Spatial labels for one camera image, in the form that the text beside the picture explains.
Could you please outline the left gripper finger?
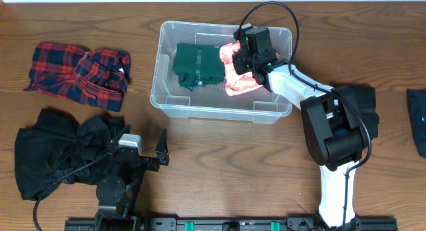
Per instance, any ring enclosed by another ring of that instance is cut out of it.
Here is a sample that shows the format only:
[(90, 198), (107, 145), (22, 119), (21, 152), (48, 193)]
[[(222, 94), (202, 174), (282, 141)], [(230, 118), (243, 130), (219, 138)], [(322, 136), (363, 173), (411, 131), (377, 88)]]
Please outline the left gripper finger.
[(169, 164), (169, 152), (167, 147), (167, 131), (166, 129), (162, 130), (160, 138), (155, 148), (155, 153), (159, 165), (168, 166)]
[(130, 125), (127, 124), (123, 129), (121, 129), (112, 139), (111, 144), (118, 144), (119, 140), (124, 134), (128, 134), (130, 132)]

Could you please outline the pink garment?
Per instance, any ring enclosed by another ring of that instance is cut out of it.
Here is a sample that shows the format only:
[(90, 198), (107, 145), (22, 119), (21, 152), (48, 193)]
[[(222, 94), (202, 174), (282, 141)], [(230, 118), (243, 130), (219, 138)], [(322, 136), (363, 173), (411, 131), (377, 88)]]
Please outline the pink garment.
[(238, 51), (240, 51), (240, 42), (228, 43), (220, 48), (220, 60), (224, 64), (224, 74), (226, 77), (225, 91), (229, 97), (242, 95), (250, 91), (259, 89), (259, 85), (251, 71), (243, 75), (238, 75), (234, 68), (233, 58)]

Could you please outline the dark green garment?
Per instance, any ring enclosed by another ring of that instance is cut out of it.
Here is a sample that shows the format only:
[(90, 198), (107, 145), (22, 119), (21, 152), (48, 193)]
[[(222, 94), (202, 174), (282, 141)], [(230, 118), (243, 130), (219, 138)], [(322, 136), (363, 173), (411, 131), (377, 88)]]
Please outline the dark green garment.
[(217, 85), (225, 79), (220, 47), (178, 43), (172, 70), (178, 84), (190, 91), (196, 87)]

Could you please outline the navy garment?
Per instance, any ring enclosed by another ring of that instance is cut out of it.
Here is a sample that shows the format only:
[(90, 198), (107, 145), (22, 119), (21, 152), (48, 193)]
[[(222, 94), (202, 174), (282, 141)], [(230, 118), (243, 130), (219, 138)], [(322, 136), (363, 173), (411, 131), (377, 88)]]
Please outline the navy garment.
[(408, 89), (407, 104), (413, 139), (419, 155), (425, 158), (425, 89)]

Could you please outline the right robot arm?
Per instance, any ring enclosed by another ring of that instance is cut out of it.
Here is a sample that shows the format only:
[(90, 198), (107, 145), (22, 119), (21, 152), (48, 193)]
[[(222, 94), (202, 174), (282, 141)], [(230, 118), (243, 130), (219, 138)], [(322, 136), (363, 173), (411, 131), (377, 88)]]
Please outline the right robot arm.
[(234, 38), (241, 47), (232, 57), (236, 72), (251, 71), (258, 84), (301, 111), (308, 152), (320, 167), (323, 229), (355, 230), (354, 174), (371, 139), (352, 92), (318, 83), (278, 58), (267, 27), (241, 25)]

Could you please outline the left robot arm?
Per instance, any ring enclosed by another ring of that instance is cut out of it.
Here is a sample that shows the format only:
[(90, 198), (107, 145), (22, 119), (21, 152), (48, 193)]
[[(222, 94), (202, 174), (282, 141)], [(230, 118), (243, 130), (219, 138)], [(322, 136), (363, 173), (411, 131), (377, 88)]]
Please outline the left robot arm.
[(111, 161), (105, 178), (98, 184), (96, 196), (99, 214), (105, 218), (126, 218), (132, 212), (146, 171), (158, 172), (170, 161), (167, 131), (163, 129), (155, 148), (155, 157), (142, 154), (142, 138), (130, 133), (126, 125), (106, 146)]

